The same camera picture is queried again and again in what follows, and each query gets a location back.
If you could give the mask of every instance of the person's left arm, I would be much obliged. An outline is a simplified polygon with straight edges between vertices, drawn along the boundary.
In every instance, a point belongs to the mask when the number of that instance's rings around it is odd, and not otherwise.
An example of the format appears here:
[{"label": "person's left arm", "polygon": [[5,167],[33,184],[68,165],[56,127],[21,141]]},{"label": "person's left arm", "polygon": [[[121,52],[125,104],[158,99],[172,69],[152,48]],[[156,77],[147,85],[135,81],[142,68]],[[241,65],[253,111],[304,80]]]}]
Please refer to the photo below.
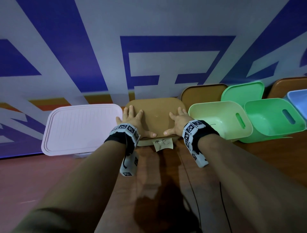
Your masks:
[{"label": "person's left arm", "polygon": [[[134,117],[133,106],[124,109],[123,123],[138,129],[141,137],[155,137],[144,131],[141,110]],[[13,232],[94,232],[115,186],[126,144],[109,140],[95,150],[74,171],[54,186]]]}]

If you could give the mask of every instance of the blue and white wall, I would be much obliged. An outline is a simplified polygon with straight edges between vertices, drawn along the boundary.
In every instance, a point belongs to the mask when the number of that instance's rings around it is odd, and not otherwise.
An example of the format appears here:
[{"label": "blue and white wall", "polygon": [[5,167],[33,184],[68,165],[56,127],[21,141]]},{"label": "blue and white wall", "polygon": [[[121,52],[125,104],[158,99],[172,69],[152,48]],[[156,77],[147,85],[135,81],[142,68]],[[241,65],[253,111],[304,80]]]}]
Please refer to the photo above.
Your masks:
[{"label": "blue and white wall", "polygon": [[190,85],[307,75],[306,9],[306,0],[1,0],[0,157],[41,152],[53,108],[34,100],[124,106]]}]

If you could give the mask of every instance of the brown lid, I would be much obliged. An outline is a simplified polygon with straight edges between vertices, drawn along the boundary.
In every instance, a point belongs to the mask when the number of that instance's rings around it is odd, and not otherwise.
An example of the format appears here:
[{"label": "brown lid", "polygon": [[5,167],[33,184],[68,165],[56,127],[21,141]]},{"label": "brown lid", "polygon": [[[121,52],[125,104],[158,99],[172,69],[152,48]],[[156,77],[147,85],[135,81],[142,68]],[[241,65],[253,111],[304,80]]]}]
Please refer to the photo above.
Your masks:
[{"label": "brown lid", "polygon": [[303,89],[307,89],[307,77],[283,78],[274,83],[267,98],[283,98],[289,91]]},{"label": "brown lid", "polygon": [[222,93],[226,88],[227,85],[222,83],[188,87],[182,92],[181,101],[189,111],[193,104],[221,101]]},{"label": "brown lid", "polygon": [[134,106],[134,111],[138,113],[141,109],[144,111],[142,125],[145,130],[152,131],[157,137],[166,137],[163,132],[174,127],[174,121],[169,117],[169,112],[178,115],[178,107],[185,108],[185,105],[177,98],[158,98],[132,100],[126,107]]}]

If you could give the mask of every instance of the pink lid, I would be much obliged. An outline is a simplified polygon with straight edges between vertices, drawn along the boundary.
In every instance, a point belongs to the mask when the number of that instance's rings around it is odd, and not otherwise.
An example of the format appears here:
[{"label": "pink lid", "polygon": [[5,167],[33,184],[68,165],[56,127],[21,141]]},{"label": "pink lid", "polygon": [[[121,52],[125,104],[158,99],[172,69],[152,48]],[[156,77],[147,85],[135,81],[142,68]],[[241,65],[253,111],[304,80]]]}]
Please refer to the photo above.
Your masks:
[{"label": "pink lid", "polygon": [[49,156],[93,152],[100,147],[122,119],[122,109],[115,104],[77,105],[53,110],[41,144]]}]

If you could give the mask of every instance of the green lid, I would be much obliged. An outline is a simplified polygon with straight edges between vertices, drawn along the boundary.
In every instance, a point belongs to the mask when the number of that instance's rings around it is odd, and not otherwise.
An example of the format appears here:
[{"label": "green lid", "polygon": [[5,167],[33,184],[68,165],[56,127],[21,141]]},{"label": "green lid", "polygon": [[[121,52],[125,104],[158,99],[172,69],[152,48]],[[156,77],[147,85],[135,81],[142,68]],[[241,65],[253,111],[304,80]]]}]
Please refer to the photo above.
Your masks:
[{"label": "green lid", "polygon": [[244,107],[248,101],[260,100],[264,91],[262,82],[250,82],[228,87],[222,94],[221,101],[234,101]]}]

